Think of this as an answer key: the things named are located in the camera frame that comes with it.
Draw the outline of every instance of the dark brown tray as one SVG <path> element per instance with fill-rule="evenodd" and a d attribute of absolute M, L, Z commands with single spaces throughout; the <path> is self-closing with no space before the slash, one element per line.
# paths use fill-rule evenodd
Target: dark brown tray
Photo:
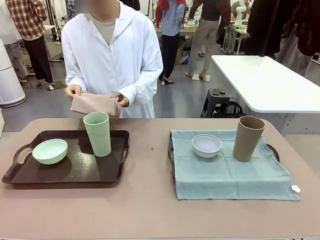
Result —
<path fill-rule="evenodd" d="M 267 146 L 273 152 L 275 159 L 280 163 L 280 156 L 279 156 L 279 153 L 277 152 L 277 150 L 273 146 L 271 146 L 270 144 L 267 144 Z M 170 160 L 171 167 L 172 167 L 173 178 L 175 178 L 174 145 L 172 143 L 172 134 L 171 133 L 170 133 L 170 137 L 169 137 L 168 155 L 169 155 L 169 160 Z"/>
<path fill-rule="evenodd" d="M 129 132 L 110 131 L 111 153 L 96 157 L 84 130 L 43 131 L 30 143 L 21 147 L 13 157 L 13 163 L 2 178 L 6 184 L 57 184 L 57 183 L 114 183 L 119 180 L 129 154 Z M 50 139 L 63 139 L 68 151 L 63 160 L 44 165 L 28 154 L 23 163 L 18 157 L 27 148 L 34 149 Z"/>

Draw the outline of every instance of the green cup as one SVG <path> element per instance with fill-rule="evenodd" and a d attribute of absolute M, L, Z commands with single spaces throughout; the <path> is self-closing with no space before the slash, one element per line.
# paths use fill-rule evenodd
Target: green cup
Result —
<path fill-rule="evenodd" d="M 109 115 L 92 112 L 83 118 L 94 155 L 105 157 L 111 153 Z"/>

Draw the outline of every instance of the cup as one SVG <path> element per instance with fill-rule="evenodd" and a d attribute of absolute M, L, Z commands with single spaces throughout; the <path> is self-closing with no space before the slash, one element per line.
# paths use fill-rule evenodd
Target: cup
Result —
<path fill-rule="evenodd" d="M 239 118 L 236 130 L 233 157 L 240 162 L 248 162 L 257 146 L 257 143 L 266 127 L 264 121 L 255 116 Z"/>
<path fill-rule="evenodd" d="M 111 153 L 109 115 L 92 112 L 83 118 L 94 155 L 105 157 Z"/>

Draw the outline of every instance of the bowl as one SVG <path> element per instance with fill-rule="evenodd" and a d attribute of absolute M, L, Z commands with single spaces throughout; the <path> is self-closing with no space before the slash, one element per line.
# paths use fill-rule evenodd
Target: bowl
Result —
<path fill-rule="evenodd" d="M 192 139 L 193 151 L 202 158 L 213 158 L 222 147 L 221 141 L 209 134 L 200 134 Z"/>
<path fill-rule="evenodd" d="M 32 151 L 32 156 L 41 164 L 56 164 L 67 154 L 68 144 L 62 139 L 51 139 L 40 143 Z"/>

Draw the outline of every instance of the white tag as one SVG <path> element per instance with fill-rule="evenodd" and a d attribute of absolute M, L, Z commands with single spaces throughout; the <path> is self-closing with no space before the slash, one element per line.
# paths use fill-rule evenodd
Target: white tag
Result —
<path fill-rule="evenodd" d="M 292 191 L 295 191 L 297 194 L 301 192 L 301 189 L 297 185 L 293 185 L 291 187 L 292 187 Z"/>

